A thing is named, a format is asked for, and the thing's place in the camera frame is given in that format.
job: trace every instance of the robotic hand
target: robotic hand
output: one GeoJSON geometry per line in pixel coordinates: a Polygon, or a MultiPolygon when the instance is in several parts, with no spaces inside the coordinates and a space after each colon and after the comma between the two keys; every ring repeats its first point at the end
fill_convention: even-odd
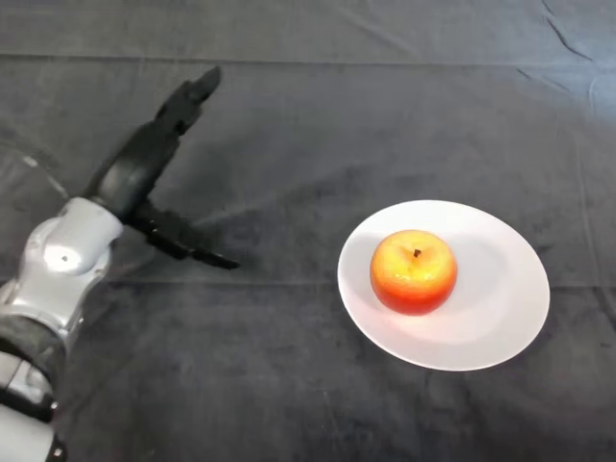
{"type": "Polygon", "coordinates": [[[185,82],[60,215],[37,227],[18,276],[0,289],[0,462],[65,461],[49,422],[64,364],[83,321],[82,302],[107,273],[124,225],[178,258],[231,270],[199,233],[148,200],[220,82],[218,67],[185,82]]]}

